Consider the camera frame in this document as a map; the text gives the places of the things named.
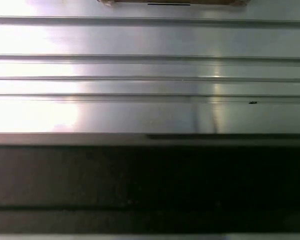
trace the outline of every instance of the black strip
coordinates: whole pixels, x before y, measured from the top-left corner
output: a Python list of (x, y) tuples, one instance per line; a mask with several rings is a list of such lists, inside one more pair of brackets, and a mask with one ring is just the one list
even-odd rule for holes
[(300, 140), (300, 134), (147, 134), (152, 140)]

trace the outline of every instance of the metal track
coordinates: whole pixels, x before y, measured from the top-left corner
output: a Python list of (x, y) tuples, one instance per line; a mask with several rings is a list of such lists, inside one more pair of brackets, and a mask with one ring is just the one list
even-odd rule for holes
[(1, 0), (0, 133), (300, 134), (300, 0)]

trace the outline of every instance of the aluminum panel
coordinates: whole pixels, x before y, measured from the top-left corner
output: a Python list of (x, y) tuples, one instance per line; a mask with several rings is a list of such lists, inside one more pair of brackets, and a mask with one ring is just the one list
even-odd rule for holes
[(0, 133), (194, 133), (185, 102), (0, 100)]
[(248, 7), (160, 6), (120, 3), (107, 7), (96, 0), (0, 0), (0, 16), (235, 19), (300, 21), (300, 0), (253, 0)]
[(0, 95), (298, 96), (300, 82), (0, 80)]
[[(207, 114), (201, 105), (198, 116)], [(213, 103), (215, 133), (219, 134), (300, 134), (300, 104)], [(201, 133), (204, 132), (203, 121)]]
[(253, 79), (300, 81), (300, 66), (246, 66), (203, 64), (74, 64), (0, 63), (0, 79)]
[(0, 25), (0, 55), (300, 58), (300, 29)]

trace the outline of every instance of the black surface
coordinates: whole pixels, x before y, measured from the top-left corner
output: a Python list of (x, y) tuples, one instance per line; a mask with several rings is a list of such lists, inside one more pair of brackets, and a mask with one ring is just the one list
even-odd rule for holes
[(0, 233), (300, 232), (300, 148), (0, 147)]

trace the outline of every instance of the cardboard box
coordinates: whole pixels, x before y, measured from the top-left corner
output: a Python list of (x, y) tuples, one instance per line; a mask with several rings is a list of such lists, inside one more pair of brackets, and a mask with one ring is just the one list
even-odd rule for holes
[(118, 3), (153, 3), (153, 4), (208, 4), (244, 6), (250, 0), (115, 0)]

